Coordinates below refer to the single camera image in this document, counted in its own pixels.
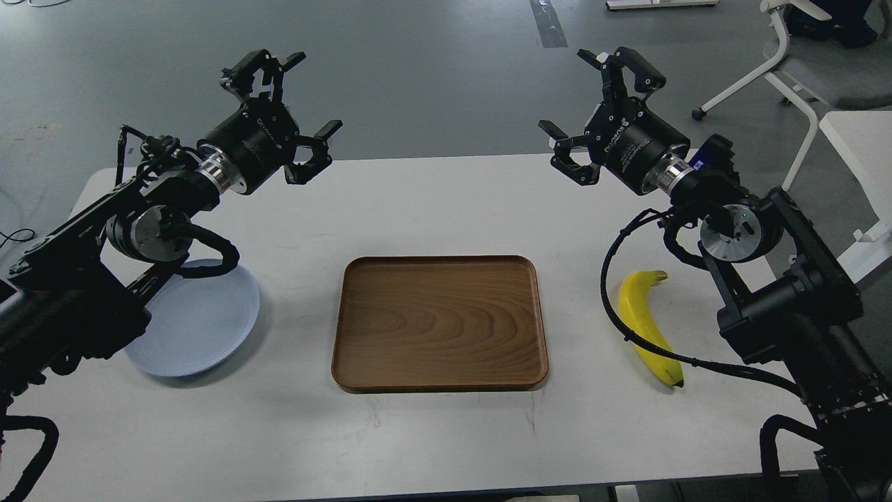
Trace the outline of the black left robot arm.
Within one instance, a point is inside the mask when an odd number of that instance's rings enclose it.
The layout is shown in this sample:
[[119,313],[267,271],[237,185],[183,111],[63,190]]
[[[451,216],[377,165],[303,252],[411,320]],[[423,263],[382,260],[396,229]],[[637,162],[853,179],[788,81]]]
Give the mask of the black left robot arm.
[[108,359],[146,333],[147,305],[173,277],[235,270],[237,247],[192,217],[232,190],[248,196],[277,171],[304,185],[332,163],[329,140],[343,123],[303,135],[283,101],[284,76],[305,60],[248,53],[221,73],[239,106],[194,147],[123,125],[114,188],[26,249],[2,282],[2,432],[38,431],[43,441],[7,495],[22,501],[50,463],[60,432],[42,416],[9,414],[14,398],[72,374],[84,359]]

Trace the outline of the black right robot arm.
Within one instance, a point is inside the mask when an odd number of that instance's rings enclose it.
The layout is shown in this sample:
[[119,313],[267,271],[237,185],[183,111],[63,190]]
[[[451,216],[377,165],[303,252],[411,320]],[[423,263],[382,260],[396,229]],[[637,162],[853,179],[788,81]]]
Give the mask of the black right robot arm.
[[[758,197],[743,187],[732,141],[714,134],[692,153],[688,137],[649,110],[647,99],[666,77],[637,51],[577,55],[599,71],[603,99],[580,135],[539,121],[554,142],[552,166],[578,185],[596,184],[607,169],[637,196],[662,190],[671,200],[663,212],[635,216],[606,251],[599,290],[612,324],[653,355],[801,400],[813,425],[774,414],[760,429],[762,479],[774,500],[790,498],[776,445],[778,432],[788,431],[818,445],[815,461],[831,501],[889,501],[890,382],[849,326],[863,315],[856,283],[787,191]],[[719,331],[739,365],[662,349],[616,314],[606,291],[611,261],[650,222],[662,228],[670,254],[711,275],[724,304]]]

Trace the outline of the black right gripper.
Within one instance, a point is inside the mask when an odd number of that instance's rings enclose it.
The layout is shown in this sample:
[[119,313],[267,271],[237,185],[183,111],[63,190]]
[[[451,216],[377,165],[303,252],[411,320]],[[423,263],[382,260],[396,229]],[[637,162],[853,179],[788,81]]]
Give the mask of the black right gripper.
[[[577,57],[600,72],[603,99],[583,135],[571,137],[552,121],[538,121],[554,141],[551,166],[578,185],[596,185],[604,167],[638,196],[649,194],[656,190],[663,157],[685,157],[691,148],[688,137],[647,107],[647,99],[666,85],[665,75],[630,47],[601,54],[579,49]],[[628,95],[625,70],[633,74],[634,91],[643,98]],[[574,161],[574,149],[588,149],[592,163]]]

